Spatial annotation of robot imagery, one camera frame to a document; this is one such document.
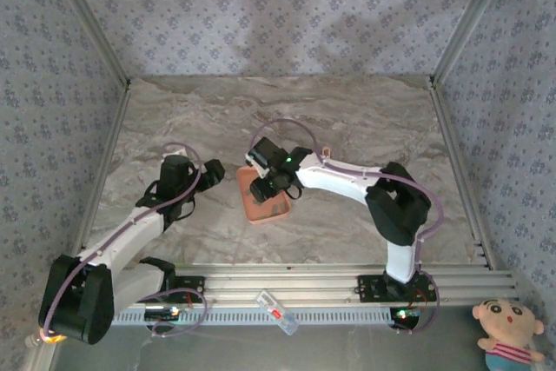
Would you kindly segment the aluminium table edge rail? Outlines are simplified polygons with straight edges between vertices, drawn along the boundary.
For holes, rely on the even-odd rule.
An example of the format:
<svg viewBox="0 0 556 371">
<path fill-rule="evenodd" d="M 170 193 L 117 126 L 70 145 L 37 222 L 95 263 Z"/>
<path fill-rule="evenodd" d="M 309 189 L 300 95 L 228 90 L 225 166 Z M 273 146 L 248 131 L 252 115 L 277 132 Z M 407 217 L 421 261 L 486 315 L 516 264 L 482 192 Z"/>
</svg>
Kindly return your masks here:
<svg viewBox="0 0 556 371">
<path fill-rule="evenodd" d="M 450 120 L 450 112 L 440 90 L 435 86 L 432 76 L 428 79 L 428 88 L 440 125 L 440 131 L 447 146 L 453 175 L 459 190 L 461 203 L 467 217 L 471 235 L 476 242 L 476 246 L 482 250 L 482 253 L 478 255 L 478 257 L 483 258 L 480 265 L 491 270 L 496 270 L 499 266 L 496 255 L 490 245 L 489 230 L 481 217 L 479 204 L 473 192 L 464 157 L 458 145 L 456 131 Z"/>
<path fill-rule="evenodd" d="M 83 246 L 88 242 L 90 231 L 92 230 L 94 220 L 96 219 L 96 213 L 101 201 L 104 184 L 109 171 L 109 166 L 112 161 L 112 156 L 116 148 L 119 132 L 122 127 L 122 122 L 125 117 L 125 112 L 129 103 L 129 85 L 130 83 L 127 83 L 125 89 L 122 91 L 122 97 L 116 107 L 115 117 L 109 130 L 108 139 L 105 144 L 103 155 L 99 165 L 99 170 L 96 174 L 96 179 L 93 183 L 93 188 L 83 213 L 83 220 L 80 224 L 80 227 L 76 234 L 76 239 L 70 251 L 72 255 L 78 254 L 82 250 Z"/>
</svg>

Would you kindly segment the controller board with light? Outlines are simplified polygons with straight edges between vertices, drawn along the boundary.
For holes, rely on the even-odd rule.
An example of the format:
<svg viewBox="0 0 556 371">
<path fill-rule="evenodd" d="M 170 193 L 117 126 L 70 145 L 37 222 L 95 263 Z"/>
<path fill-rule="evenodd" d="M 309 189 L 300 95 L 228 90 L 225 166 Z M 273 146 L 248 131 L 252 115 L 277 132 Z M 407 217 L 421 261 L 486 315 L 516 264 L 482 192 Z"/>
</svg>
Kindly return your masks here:
<svg viewBox="0 0 556 371">
<path fill-rule="evenodd" d="M 418 308 L 391 308 L 390 315 L 393 320 L 391 328 L 413 331 L 418 325 L 421 311 Z"/>
<path fill-rule="evenodd" d="M 145 321 L 177 321 L 179 316 L 180 309 L 178 307 L 156 305 L 145 308 L 143 319 Z"/>
</svg>

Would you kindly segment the aluminium corner post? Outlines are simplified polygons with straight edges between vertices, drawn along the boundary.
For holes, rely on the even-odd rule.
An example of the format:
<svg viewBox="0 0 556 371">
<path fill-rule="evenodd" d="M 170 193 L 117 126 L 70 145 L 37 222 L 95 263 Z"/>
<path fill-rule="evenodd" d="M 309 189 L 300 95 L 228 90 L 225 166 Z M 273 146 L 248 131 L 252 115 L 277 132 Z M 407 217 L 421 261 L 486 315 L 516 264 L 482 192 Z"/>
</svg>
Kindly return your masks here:
<svg viewBox="0 0 556 371">
<path fill-rule="evenodd" d="M 97 52 L 107 66 L 109 73 L 122 87 L 127 89 L 129 86 L 129 78 L 87 0 L 68 1 L 90 41 L 94 44 Z"/>
<path fill-rule="evenodd" d="M 492 0 L 469 0 L 446 48 L 431 75 L 434 87 L 442 85 Z"/>
</svg>

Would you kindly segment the left controller board with light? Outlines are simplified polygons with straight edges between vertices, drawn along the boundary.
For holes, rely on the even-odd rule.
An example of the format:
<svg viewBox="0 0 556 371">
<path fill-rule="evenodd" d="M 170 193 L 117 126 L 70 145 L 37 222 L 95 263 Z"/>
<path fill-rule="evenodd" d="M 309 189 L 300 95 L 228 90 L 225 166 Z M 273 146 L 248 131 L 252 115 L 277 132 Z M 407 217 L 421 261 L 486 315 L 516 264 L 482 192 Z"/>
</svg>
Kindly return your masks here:
<svg viewBox="0 0 556 371">
<path fill-rule="evenodd" d="M 178 307 L 156 305 L 145 308 L 143 319 L 145 321 L 177 321 L 179 316 L 180 309 Z"/>
</svg>

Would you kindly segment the clear plastic box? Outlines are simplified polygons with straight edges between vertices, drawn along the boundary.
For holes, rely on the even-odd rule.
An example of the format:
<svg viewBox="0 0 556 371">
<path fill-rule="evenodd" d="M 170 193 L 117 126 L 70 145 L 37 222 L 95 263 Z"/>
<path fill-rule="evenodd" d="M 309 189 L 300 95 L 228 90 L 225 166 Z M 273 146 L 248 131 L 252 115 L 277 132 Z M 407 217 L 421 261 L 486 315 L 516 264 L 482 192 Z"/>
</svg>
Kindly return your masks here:
<svg viewBox="0 0 556 371">
<path fill-rule="evenodd" d="M 293 335 L 297 331 L 299 321 L 295 314 L 285 309 L 267 290 L 262 290 L 256 296 L 255 301 L 261 309 L 273 318 L 277 326 L 286 335 Z"/>
</svg>

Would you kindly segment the aluminium frame rail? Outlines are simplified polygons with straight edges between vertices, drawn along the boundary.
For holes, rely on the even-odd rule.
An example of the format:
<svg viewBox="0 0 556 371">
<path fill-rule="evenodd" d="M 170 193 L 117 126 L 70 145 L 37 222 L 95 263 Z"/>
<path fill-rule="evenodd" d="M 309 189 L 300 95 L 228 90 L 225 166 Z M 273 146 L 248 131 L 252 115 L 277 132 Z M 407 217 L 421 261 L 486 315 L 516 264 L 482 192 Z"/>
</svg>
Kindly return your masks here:
<svg viewBox="0 0 556 371">
<path fill-rule="evenodd" d="M 177 265 L 176 273 L 205 278 L 204 295 L 217 308 L 255 305 L 266 289 L 290 308 L 351 307 L 360 302 L 357 278 L 378 275 L 378 265 L 358 264 L 193 264 Z M 424 267 L 440 293 L 442 306 L 473 306 L 485 299 L 519 298 L 510 272 L 478 264 Z"/>
</svg>

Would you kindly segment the pink plastic tray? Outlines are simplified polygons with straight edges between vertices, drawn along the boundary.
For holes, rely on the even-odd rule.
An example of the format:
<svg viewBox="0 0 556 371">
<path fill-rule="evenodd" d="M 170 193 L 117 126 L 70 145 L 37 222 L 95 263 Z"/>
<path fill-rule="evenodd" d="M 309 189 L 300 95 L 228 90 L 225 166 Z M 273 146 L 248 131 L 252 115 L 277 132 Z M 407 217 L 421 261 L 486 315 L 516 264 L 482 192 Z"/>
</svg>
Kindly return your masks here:
<svg viewBox="0 0 556 371">
<path fill-rule="evenodd" d="M 277 221 L 288 215 L 291 204 L 284 192 L 264 203 L 260 203 L 254 198 L 249 189 L 251 182 L 257 177 L 254 168 L 242 166 L 236 171 L 235 177 L 242 197 L 244 214 L 251 224 L 259 225 Z"/>
</svg>

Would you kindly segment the right controller board with light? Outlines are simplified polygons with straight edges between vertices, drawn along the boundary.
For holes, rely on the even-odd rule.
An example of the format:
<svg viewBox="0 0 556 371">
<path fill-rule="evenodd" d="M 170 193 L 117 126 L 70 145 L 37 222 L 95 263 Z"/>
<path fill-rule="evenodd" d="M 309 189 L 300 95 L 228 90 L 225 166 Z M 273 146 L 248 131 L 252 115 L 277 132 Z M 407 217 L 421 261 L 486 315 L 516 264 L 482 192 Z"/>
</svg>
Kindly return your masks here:
<svg viewBox="0 0 556 371">
<path fill-rule="evenodd" d="M 421 311 L 418 308 L 391 308 L 390 315 L 393 320 L 391 328 L 413 331 L 418 325 Z"/>
</svg>

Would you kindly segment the plush doll striped shirt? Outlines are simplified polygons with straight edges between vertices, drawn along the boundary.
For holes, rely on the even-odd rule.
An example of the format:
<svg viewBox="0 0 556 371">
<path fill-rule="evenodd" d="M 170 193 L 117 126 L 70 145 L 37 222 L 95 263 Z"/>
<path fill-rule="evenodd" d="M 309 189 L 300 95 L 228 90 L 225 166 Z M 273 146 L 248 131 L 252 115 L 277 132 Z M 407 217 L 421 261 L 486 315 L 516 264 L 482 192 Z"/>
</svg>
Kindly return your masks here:
<svg viewBox="0 0 556 371">
<path fill-rule="evenodd" d="M 531 348 L 545 326 L 533 311 L 516 301 L 489 299 L 473 307 L 473 318 L 486 333 L 477 345 L 485 353 L 488 371 L 533 371 L 545 356 Z"/>
</svg>

